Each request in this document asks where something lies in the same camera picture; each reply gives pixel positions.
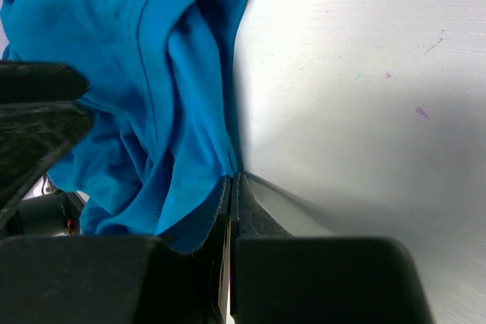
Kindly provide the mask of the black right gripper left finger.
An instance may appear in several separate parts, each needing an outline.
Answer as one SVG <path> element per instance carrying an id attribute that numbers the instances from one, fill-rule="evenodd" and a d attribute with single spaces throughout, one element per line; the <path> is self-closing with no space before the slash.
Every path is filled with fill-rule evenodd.
<path id="1" fill-rule="evenodd" d="M 88 82 L 66 64 L 1 63 L 1 224 L 30 188 L 93 127 L 79 102 Z"/>

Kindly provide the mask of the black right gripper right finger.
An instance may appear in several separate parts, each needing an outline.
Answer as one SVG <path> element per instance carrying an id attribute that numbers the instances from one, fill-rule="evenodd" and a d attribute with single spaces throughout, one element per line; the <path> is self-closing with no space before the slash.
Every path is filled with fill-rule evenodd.
<path id="1" fill-rule="evenodd" d="M 56 192 L 1 226 L 3 323 L 431 323 L 406 249 L 382 237 L 294 237 L 226 181 L 203 246 L 83 236 Z"/>

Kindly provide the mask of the blue t-shirt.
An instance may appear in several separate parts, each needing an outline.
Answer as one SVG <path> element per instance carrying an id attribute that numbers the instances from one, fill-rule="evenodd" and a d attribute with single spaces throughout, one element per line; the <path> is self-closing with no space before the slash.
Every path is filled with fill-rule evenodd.
<path id="1" fill-rule="evenodd" d="M 226 127 L 235 36 L 247 0 L 4 0 L 4 58 L 68 64 L 93 128 L 49 170 L 89 197 L 80 229 L 206 240 L 237 171 Z"/>

